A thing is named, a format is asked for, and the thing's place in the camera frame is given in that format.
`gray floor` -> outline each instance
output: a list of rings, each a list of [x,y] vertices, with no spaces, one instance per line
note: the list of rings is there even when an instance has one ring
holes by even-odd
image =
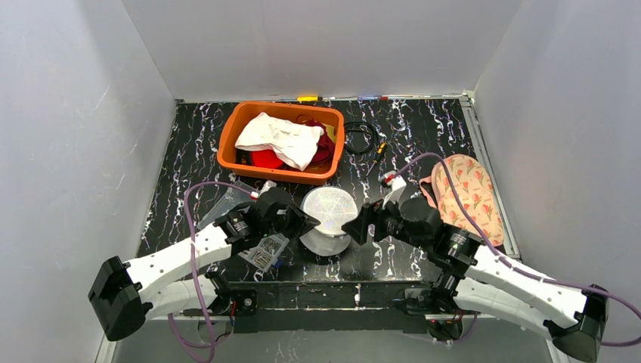
[[[195,321],[179,328],[198,342]],[[493,318],[479,319],[474,334],[447,348],[427,336],[396,331],[282,331],[236,334],[216,351],[215,363],[365,363],[365,362],[551,362],[545,340]],[[116,347],[113,362],[192,362],[173,337],[167,321],[149,321]]]

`black marble surface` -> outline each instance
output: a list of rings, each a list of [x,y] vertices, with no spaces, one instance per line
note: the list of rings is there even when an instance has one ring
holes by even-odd
[[[378,200],[384,194],[377,181],[384,171],[398,169],[422,152],[432,151],[444,157],[452,154],[475,156],[457,99],[328,101],[313,105],[339,110],[346,122],[368,121],[374,125],[380,138],[389,143],[381,167],[375,169],[368,179],[363,176],[374,150],[367,155],[345,152],[339,171],[327,182],[353,195],[359,207],[363,202]],[[263,181],[237,177],[216,162],[222,127],[235,106],[235,103],[206,103],[180,104],[177,107],[176,121],[138,256],[146,256],[189,237],[182,197],[192,184],[241,180],[255,188],[262,185]],[[348,142],[362,148],[364,137],[361,133],[348,134]],[[428,176],[434,164],[434,160],[422,160],[410,169],[406,174],[408,186],[402,200],[422,197],[417,181]],[[278,185],[288,190],[298,202],[313,188],[293,183],[279,182]],[[224,192],[218,187],[201,189],[197,200],[191,202],[196,223]],[[437,273],[427,262],[425,253],[391,238],[363,246],[352,242],[344,253],[330,258],[319,258],[298,240],[292,240],[281,259],[281,267],[265,273],[239,256],[217,262],[209,268],[220,271],[230,282],[419,281],[433,278]]]

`perforated lid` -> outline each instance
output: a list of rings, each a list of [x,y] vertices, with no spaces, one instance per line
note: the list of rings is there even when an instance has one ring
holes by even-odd
[[[301,205],[303,212],[320,221],[315,229],[330,237],[345,235],[342,225],[358,216],[354,198],[336,187],[315,188],[305,195]]]

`screwdriver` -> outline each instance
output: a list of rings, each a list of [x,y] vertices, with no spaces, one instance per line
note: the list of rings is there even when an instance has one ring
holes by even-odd
[[[372,170],[374,170],[374,166],[378,165],[378,163],[381,162],[381,160],[385,157],[385,152],[387,151],[387,143],[383,142],[379,146],[379,150],[376,151],[376,156],[374,157],[374,161],[372,162],[372,166],[367,170],[367,174],[365,174],[365,178],[370,176],[370,173]]]

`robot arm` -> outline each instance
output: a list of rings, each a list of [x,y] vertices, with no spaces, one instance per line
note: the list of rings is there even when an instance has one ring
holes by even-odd
[[[197,268],[208,266],[255,247],[265,235],[281,233],[297,238],[318,224],[292,203],[287,192],[270,188],[256,202],[234,207],[199,231],[195,262],[190,258],[190,238],[124,263],[118,256],[112,257],[102,264],[88,298],[107,339],[121,340],[147,319],[200,307],[194,282],[177,281],[191,272],[192,263],[197,263]],[[198,280],[210,308],[217,299],[226,299],[226,304],[239,298],[215,273]]]
[[[358,217],[342,229],[365,244],[367,230],[374,225],[375,241],[388,236],[402,240],[426,251],[428,260],[442,269],[432,288],[420,293],[421,299],[406,293],[415,304],[413,311],[436,303],[442,306],[445,301],[453,309],[485,312],[529,328],[573,358],[596,360],[608,316],[604,296],[516,273],[499,258],[541,280],[549,278],[507,256],[495,256],[478,236],[443,223],[439,211],[423,198],[399,206],[405,186],[402,177],[393,178],[387,186],[391,192],[384,199],[363,205]]]

